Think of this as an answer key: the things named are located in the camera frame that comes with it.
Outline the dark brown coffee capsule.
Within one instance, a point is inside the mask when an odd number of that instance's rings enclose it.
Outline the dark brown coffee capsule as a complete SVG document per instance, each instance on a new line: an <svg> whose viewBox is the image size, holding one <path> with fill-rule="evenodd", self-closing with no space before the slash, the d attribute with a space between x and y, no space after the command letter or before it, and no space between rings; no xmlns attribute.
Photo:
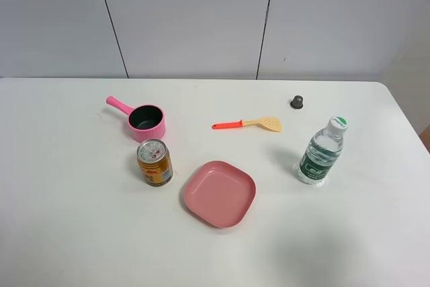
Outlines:
<svg viewBox="0 0 430 287"><path fill-rule="evenodd" d="M303 97L301 95L295 95L290 102L290 106L296 110L302 109L303 105Z"/></svg>

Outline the orange yellow toy spatula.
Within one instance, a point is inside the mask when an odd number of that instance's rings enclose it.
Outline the orange yellow toy spatula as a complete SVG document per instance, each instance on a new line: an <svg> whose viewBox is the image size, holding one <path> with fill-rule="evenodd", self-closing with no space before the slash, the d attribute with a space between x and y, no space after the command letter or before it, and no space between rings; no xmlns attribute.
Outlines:
<svg viewBox="0 0 430 287"><path fill-rule="evenodd" d="M282 124L280 120L275 117L262 117L256 120L239 120L236 122L225 122L225 123L213 124L212 129L224 130L224 129L231 129L231 128L243 128L248 126L256 126L272 132L282 131Z"/></svg>

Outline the pink square plate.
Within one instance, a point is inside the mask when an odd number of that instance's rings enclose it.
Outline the pink square plate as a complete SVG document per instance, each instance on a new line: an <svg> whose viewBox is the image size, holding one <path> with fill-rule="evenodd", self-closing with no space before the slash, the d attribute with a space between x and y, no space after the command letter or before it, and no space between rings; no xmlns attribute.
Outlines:
<svg viewBox="0 0 430 287"><path fill-rule="evenodd" d="M210 161L186 183L183 201L203 221L226 229L242 221L255 195L250 175L224 161Z"/></svg>

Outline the pink toy saucepan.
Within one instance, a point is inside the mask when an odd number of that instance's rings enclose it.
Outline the pink toy saucepan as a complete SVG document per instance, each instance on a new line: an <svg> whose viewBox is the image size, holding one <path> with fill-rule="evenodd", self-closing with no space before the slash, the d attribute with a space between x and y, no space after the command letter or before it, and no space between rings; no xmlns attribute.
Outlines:
<svg viewBox="0 0 430 287"><path fill-rule="evenodd" d="M106 99L106 104L120 110L128 117L128 127L137 142L149 139L161 140L166 132L164 111L154 105L142 105L131 108L113 96Z"/></svg>

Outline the gold drink can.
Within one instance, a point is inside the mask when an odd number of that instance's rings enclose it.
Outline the gold drink can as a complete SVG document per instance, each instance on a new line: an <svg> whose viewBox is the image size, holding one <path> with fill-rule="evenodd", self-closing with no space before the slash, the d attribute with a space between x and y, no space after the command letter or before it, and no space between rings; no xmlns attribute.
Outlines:
<svg viewBox="0 0 430 287"><path fill-rule="evenodd" d="M166 144L159 139L142 142L136 150L138 166L150 186L163 186L173 178L173 166Z"/></svg>

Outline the clear water bottle green label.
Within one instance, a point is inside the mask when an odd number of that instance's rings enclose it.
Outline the clear water bottle green label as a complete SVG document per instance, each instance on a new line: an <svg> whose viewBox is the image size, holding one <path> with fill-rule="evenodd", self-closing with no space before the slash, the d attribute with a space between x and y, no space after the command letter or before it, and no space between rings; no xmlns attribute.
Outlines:
<svg viewBox="0 0 430 287"><path fill-rule="evenodd" d="M343 150L343 136L347 128L346 119L334 116L310 139L297 167L298 178L302 183L323 183Z"/></svg>

